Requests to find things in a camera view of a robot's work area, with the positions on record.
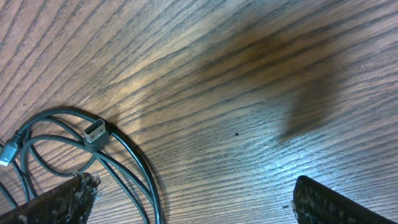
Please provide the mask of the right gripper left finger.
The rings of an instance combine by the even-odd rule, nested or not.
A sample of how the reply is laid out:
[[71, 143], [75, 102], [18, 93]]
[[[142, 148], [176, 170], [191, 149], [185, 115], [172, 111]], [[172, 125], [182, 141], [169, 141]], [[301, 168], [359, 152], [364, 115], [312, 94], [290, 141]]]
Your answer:
[[35, 199], [1, 215], [1, 224], [86, 224], [95, 202], [99, 178], [78, 174]]

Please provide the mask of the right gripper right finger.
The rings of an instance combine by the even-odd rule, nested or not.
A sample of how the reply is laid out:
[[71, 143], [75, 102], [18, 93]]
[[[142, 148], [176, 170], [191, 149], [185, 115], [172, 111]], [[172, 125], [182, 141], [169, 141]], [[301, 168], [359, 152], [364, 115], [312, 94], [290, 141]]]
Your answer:
[[305, 175], [295, 183], [293, 211], [299, 224], [397, 224]]

